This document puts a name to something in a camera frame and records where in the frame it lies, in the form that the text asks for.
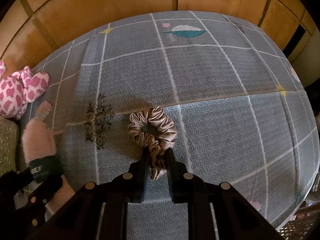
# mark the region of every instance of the checkered fabric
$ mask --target checkered fabric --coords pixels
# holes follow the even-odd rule
[[[178,25],[202,34],[175,35]],[[75,190],[109,182],[140,158],[129,114],[149,105],[174,120],[173,150],[189,172],[230,182],[275,228],[299,207],[318,171],[319,139],[303,86],[276,44],[245,20],[198,11],[135,16],[82,35],[34,70],[47,72],[51,84],[30,104],[22,128],[42,101],[52,104],[45,122]],[[85,141],[84,123],[101,93],[115,116],[98,150]],[[170,201],[166,175],[149,181],[145,200],[129,205],[128,239],[188,238],[187,206]]]

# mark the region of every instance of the scrunchie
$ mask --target scrunchie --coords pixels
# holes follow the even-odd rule
[[[145,108],[130,114],[129,134],[141,147],[148,147],[150,152],[150,177],[152,180],[159,179],[166,173],[164,152],[174,146],[173,140],[178,137],[172,119],[165,114],[161,107]],[[142,131],[142,127],[149,124],[161,133],[158,140],[152,134]]]

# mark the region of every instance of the wall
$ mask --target wall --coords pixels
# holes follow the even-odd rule
[[[316,26],[299,0],[16,0],[0,23],[0,55],[8,74],[34,67],[72,39],[105,23],[168,10],[203,10],[261,26],[284,49],[297,26],[306,30],[294,61]]]
[[[320,78],[320,32],[318,29],[292,66],[304,87]]]

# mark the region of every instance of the dark green wristband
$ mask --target dark green wristband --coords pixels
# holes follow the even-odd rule
[[[29,168],[31,170],[33,179],[37,183],[45,181],[49,176],[60,176],[63,174],[61,163],[54,155],[31,161],[29,163]]]

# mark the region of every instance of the pink spotted plush toy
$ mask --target pink spotted plush toy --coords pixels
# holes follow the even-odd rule
[[[7,67],[0,60],[0,79]],[[5,118],[19,120],[28,108],[28,103],[36,101],[48,88],[49,75],[39,72],[32,76],[31,69],[23,70],[0,81],[0,114]]]

